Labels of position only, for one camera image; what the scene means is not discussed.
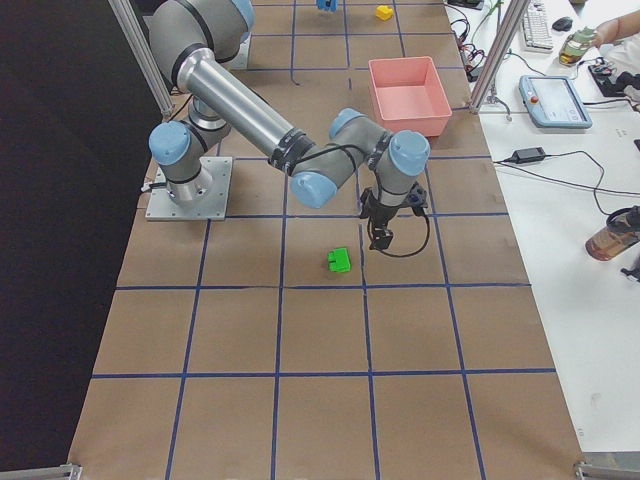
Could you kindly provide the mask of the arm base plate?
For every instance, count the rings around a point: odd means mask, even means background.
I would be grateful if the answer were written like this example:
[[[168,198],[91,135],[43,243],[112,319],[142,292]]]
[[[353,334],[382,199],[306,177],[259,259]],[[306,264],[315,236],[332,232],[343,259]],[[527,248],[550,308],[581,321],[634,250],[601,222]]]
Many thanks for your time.
[[[233,58],[220,61],[220,64],[227,70],[246,70],[248,67],[250,42],[251,35],[246,34],[242,38],[242,43],[239,45],[236,55]]]
[[[160,167],[146,208],[148,221],[224,221],[233,158],[203,156],[199,175],[189,183],[168,182]]]

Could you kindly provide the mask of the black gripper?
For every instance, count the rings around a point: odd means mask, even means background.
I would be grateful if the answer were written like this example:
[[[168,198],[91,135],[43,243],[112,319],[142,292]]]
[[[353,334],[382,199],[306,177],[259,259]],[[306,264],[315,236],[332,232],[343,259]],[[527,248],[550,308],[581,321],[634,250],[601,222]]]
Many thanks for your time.
[[[360,219],[369,219],[373,222],[373,240],[369,250],[387,250],[393,240],[393,232],[387,229],[388,223],[403,208],[410,208],[415,216],[426,215],[427,199],[426,190],[418,182],[415,182],[399,205],[388,206],[383,204],[375,195],[374,189],[368,187],[360,196]]]

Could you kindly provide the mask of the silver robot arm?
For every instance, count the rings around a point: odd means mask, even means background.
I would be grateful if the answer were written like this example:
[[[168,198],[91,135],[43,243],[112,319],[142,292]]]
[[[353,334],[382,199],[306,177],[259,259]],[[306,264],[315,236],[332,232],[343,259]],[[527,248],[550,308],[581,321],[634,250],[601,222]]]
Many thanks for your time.
[[[366,165],[375,176],[360,197],[373,250],[385,253],[393,239],[389,222],[402,208],[421,218],[426,192],[423,173],[430,145],[420,133],[393,133],[346,108],[331,124],[329,143],[317,146],[225,68],[239,53],[254,24],[248,1],[166,1],[155,11],[149,41],[159,70],[171,85],[191,94],[188,117],[157,126],[149,147],[169,187],[200,177],[196,150],[208,151],[230,129],[290,176],[297,200],[319,209]]]

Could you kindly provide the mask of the person's hand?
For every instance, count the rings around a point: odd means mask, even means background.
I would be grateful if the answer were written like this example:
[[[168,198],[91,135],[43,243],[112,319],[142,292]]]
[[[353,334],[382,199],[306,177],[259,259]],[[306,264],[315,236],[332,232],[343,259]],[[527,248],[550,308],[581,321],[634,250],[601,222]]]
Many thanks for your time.
[[[621,20],[618,18],[611,19],[595,28],[595,36],[591,45],[599,48],[603,44],[613,44],[625,36]]]

